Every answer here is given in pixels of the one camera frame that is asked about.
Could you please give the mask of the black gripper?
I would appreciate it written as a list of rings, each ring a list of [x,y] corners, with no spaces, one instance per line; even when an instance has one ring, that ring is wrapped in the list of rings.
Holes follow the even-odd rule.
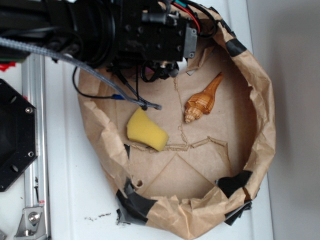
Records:
[[[117,28],[118,58],[141,66],[141,78],[176,77],[179,62],[193,58],[197,30],[167,0],[122,0]]]

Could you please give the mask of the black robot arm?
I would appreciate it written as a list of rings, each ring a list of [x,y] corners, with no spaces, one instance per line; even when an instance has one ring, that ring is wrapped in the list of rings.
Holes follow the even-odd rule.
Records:
[[[0,35],[95,69],[145,65],[165,75],[197,46],[191,21],[167,0],[3,0]]]

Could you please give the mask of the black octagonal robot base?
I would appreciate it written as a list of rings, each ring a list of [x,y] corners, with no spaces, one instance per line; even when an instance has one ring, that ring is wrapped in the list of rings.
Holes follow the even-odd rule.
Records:
[[[7,191],[36,157],[36,108],[1,79],[0,191]]]

